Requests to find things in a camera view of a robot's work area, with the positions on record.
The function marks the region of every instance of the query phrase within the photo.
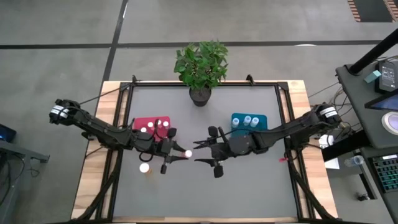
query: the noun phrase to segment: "keyboard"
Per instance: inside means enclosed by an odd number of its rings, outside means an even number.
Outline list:
[[[372,161],[384,193],[398,191],[398,155],[373,157]]]

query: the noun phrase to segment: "water bottle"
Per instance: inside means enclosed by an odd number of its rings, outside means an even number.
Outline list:
[[[344,161],[344,164],[348,167],[353,167],[353,166],[362,165],[363,162],[364,162],[364,159],[362,156],[353,156],[349,159],[346,159]]]

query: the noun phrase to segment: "green leaves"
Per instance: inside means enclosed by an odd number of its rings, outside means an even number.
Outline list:
[[[216,87],[221,79],[226,78],[227,48],[217,42],[200,42],[199,46],[189,44],[182,51],[177,50],[174,72],[179,73],[179,80],[192,89],[205,86]]]

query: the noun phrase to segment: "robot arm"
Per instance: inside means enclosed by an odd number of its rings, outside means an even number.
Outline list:
[[[98,138],[98,141],[102,146],[108,149],[132,150],[133,148],[136,148],[136,150],[141,152],[141,154],[163,157],[164,163],[161,168],[161,174],[166,173],[167,163],[170,164],[174,161],[187,159],[186,157],[169,155],[172,149],[185,152],[185,149],[173,141],[173,137],[177,133],[177,129],[175,128],[170,128],[168,130],[167,138],[156,142],[155,138],[151,134],[142,133],[139,130],[133,130],[130,126],[118,128],[95,118],[90,115],[89,112],[81,109],[79,103],[72,100],[57,99],[49,116],[50,123],[63,124],[65,126],[78,126],[85,131],[82,133],[84,137],[87,138],[88,134],[92,134]]]
[[[221,127],[217,130],[212,126],[209,127],[210,138],[195,142],[199,144],[195,149],[210,147],[212,159],[195,159],[195,161],[205,162],[214,167],[214,177],[219,178],[223,176],[223,167],[220,162],[230,157],[245,156],[252,152],[255,154],[265,153],[276,141],[288,136],[290,136],[291,148],[298,149],[304,147],[313,134],[325,133],[336,128],[340,122],[341,119],[335,108],[328,104],[322,104],[314,106],[303,116],[274,129],[250,131],[245,135],[231,137],[229,140]],[[217,142],[218,138],[222,138],[223,142]]]

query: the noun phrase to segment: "black desk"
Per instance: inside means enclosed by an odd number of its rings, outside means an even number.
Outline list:
[[[398,192],[384,194],[382,186],[378,184],[377,172],[373,169],[371,158],[398,154],[398,136],[386,131],[381,118],[388,111],[366,109],[364,104],[381,96],[374,92],[374,83],[366,83],[364,78],[374,71],[375,64],[363,69],[360,76],[348,73],[346,67],[336,69],[337,77],[347,94],[353,109],[362,124],[363,130],[341,140],[322,151],[325,161],[336,158],[355,149],[360,149],[360,154],[365,158],[371,176],[380,192],[394,223],[398,223]]]

